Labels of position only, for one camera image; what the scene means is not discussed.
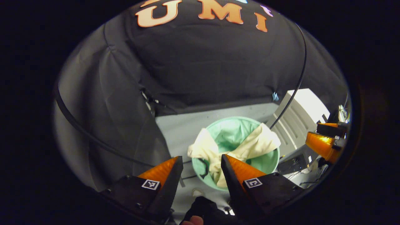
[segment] green bucket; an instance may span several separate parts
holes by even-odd
[[[218,151],[226,152],[235,150],[246,137],[253,132],[261,123],[247,117],[228,117],[215,121],[206,129],[218,145]],[[246,163],[266,173],[272,173],[279,162],[279,148],[257,158],[249,159]],[[220,188],[214,183],[210,174],[203,179],[200,175],[205,174],[206,166],[199,159],[192,159],[192,165],[196,175],[208,186],[228,191],[228,188]]]

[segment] gray floor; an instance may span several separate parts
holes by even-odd
[[[248,117],[260,122],[265,122],[272,118],[272,114],[277,108],[278,105],[274,103],[256,104],[206,112],[156,117],[156,122],[167,141],[171,156],[181,155],[183,162],[188,162],[191,160],[187,156],[188,146],[194,143],[201,128],[207,127],[216,120],[233,116]],[[306,173],[309,172],[303,171],[301,174],[299,173],[291,177],[291,179],[296,184],[313,179],[312,177],[314,176],[312,173],[309,173],[308,176],[306,176]],[[192,196],[192,190],[194,188],[202,190],[205,194],[204,196],[214,201],[219,209],[223,210],[224,207],[228,206],[229,192],[215,190],[204,184],[198,177],[185,179],[186,177],[194,175],[196,174],[193,170],[192,163],[185,163],[182,172],[184,185],[178,186],[172,205],[175,211],[174,217],[176,218],[176,223],[181,222],[185,213],[194,202],[195,197]]]

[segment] towel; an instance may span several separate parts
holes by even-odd
[[[226,188],[225,176],[221,169],[221,158],[227,154],[245,162],[247,159],[268,154],[280,146],[281,142],[275,132],[261,123],[233,151],[218,152],[218,145],[207,129],[201,129],[195,142],[188,147],[188,157],[205,159],[210,162],[209,173],[218,187]]]

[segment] screw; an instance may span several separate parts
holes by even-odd
[[[136,208],[138,208],[138,209],[143,209],[143,205],[140,204],[140,203],[136,203]]]

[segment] hand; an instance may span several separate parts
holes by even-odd
[[[190,218],[190,222],[188,221],[183,221],[182,225],[203,225],[203,219],[198,216],[192,216]]]

